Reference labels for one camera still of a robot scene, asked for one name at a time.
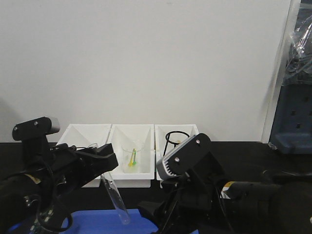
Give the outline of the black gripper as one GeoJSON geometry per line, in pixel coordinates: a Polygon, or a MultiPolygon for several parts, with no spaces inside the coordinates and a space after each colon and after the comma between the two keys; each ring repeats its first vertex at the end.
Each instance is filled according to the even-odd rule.
{"type": "Polygon", "coordinates": [[[224,203],[215,173],[191,169],[163,181],[168,198],[163,202],[142,201],[140,215],[154,223],[158,234],[191,234],[202,225],[224,224],[224,203]]]}
{"type": "Polygon", "coordinates": [[[49,211],[57,207],[67,219],[67,226],[73,224],[73,217],[61,203],[59,196],[82,187],[105,172],[118,166],[117,156],[111,143],[99,148],[76,150],[66,144],[56,146],[48,151],[53,162],[43,160],[42,154],[37,154],[30,171],[23,173],[37,185],[38,191],[28,194],[29,199],[38,202],[36,219],[40,226],[51,227],[49,211]]]}

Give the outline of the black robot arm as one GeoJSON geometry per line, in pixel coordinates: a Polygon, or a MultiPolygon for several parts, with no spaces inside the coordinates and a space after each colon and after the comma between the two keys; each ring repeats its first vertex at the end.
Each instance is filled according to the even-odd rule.
{"type": "Polygon", "coordinates": [[[48,150],[52,160],[34,155],[28,169],[4,178],[0,182],[0,232],[26,219],[41,214],[52,205],[64,208],[59,198],[79,189],[101,174],[118,166],[111,143],[100,147],[76,148],[66,143],[48,150]]]}
{"type": "Polygon", "coordinates": [[[138,210],[158,234],[190,234],[202,226],[233,234],[309,234],[312,178],[283,182],[233,181],[191,170],[163,181],[162,202],[143,201],[138,210]]]}

